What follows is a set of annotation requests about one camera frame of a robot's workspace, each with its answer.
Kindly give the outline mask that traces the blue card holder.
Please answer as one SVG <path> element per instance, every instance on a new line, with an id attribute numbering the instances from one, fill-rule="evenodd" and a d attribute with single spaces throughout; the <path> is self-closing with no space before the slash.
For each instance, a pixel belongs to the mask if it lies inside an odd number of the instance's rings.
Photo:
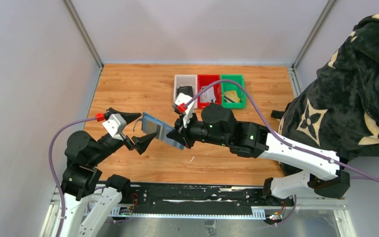
<path id="1" fill-rule="evenodd" d="M 184 145 L 176 142 L 175 140 L 173 139 L 170 139 L 167 137 L 167 134 L 169 132 L 171 132 L 174 127 L 170 126 L 169 124 L 167 124 L 166 122 L 164 121 L 161 121 L 160 119 L 146 113 L 146 112 L 143 112 L 142 113 L 142 117 L 139 118 L 134 126 L 133 126 L 133 131 L 135 131 L 135 128 L 136 128 L 136 125 L 137 123 L 140 122 L 141 123 L 141 130 L 145 133 L 145 134 L 150 134 L 150 133 L 157 133 L 157 135 L 155 136 L 155 138 L 159 141 L 163 141 L 164 143 L 172 146 L 172 147 L 175 147 L 177 149 L 180 149 L 180 150 L 183 150 L 185 147 Z"/>

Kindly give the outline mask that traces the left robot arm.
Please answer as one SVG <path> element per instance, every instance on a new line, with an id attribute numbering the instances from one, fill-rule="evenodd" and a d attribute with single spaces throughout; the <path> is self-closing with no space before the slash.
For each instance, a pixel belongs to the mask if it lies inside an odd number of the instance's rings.
<path id="1" fill-rule="evenodd" d="M 49 145 L 49 164 L 53 165 L 52 152 L 56 138 L 66 128 L 82 122 L 96 120 L 101 122 L 107 133 L 95 140 L 88 132 L 79 130 L 67 139 L 65 156 L 67 167 L 59 180 L 51 167 L 53 178 L 60 195 L 58 210 L 59 224 L 55 225 L 54 237 L 94 237 L 109 217 L 114 207 L 123 199 L 130 204 L 126 215 L 131 215 L 139 203 L 139 196 L 131 189 L 131 181 L 120 175 L 109 177 L 102 189 L 100 199 L 86 218 L 83 217 L 102 172 L 98 164 L 125 146 L 128 150 L 136 150 L 143 154 L 157 132 L 142 137 L 129 138 L 124 135 L 124 128 L 137 120 L 141 113 L 125 113 L 108 108 L 105 113 L 98 113 L 91 118 L 71 122 L 60 128 Z"/>

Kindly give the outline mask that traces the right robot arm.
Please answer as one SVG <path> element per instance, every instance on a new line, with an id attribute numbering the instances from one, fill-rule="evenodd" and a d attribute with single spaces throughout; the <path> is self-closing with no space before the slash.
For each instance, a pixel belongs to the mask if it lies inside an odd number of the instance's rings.
<path id="1" fill-rule="evenodd" d="M 237 121 L 232 110 L 210 104 L 201 118 L 190 109 L 176 120 L 167 137 L 191 148 L 195 142 L 221 145 L 244 158 L 266 158 L 300 169 L 283 177 L 268 178 L 263 196 L 285 199 L 289 196 L 317 194 L 341 198 L 350 188 L 350 175 L 338 164 L 336 152 L 320 150 L 290 140 L 254 122 Z"/>

